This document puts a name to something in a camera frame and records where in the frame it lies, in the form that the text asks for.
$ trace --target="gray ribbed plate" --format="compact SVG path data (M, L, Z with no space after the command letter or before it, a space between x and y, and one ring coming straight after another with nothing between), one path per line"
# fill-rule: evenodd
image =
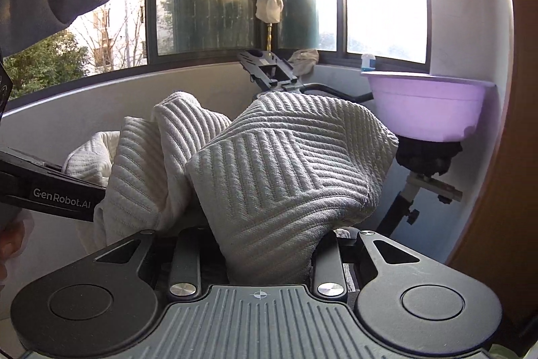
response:
M32 353L28 358L42 356ZM157 329L114 359L276 359L407 356L375 344L348 307L303 286L214 286L202 300L168 307ZM476 353L472 359L487 359Z

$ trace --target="finger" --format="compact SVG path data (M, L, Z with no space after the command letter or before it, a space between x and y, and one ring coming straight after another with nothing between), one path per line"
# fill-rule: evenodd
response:
M9 224L0 233L0 258L8 259L21 249L24 239L24 223Z
M5 280L7 277L7 269L3 263L0 263L0 281Z

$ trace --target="metal screw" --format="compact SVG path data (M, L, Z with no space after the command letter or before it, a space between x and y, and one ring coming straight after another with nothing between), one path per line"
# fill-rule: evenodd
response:
M344 287L338 283L323 283L317 287L317 291L324 296L337 296L344 292Z
M191 283L176 283L170 286L170 292L176 296L189 296L196 293L196 286Z

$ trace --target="purple plastic basin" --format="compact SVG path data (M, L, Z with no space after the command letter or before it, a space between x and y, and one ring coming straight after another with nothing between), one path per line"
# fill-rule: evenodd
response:
M411 72L363 72L377 117L399 136L456 142L476 130L489 81Z

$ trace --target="black robotic device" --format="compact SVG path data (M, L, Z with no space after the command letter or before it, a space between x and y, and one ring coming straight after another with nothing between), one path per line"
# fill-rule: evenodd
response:
M230 285L208 229L141 231L23 288L11 320L36 359L488 357L501 319L488 287L354 231L327 234L305 284L281 286Z

